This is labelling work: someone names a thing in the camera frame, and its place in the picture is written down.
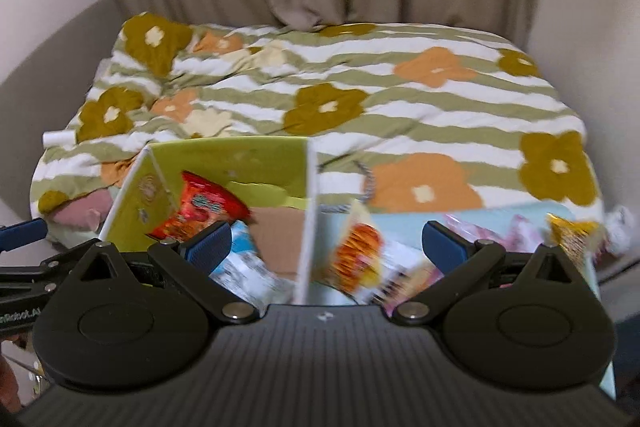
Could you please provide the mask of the person's left hand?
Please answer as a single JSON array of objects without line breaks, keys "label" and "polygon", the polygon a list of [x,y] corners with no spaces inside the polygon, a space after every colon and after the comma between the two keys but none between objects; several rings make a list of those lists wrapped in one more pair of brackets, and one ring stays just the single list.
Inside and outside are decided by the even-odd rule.
[{"label": "person's left hand", "polygon": [[18,384],[12,367],[5,358],[0,357],[0,400],[10,412],[21,410],[22,403],[18,396]]}]

